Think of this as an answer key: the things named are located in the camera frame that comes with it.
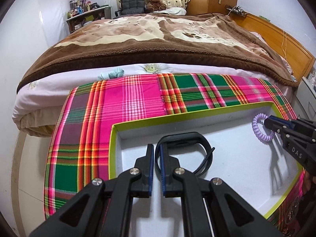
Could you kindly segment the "person's right hand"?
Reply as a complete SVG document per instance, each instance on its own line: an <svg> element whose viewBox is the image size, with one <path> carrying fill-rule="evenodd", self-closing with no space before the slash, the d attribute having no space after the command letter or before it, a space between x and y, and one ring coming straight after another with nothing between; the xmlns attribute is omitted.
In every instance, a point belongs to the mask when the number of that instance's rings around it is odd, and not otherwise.
<svg viewBox="0 0 316 237"><path fill-rule="evenodd" d="M312 187L312 184L316 184L316 176L309 174L307 171L304 171L302 192L305 195Z"/></svg>

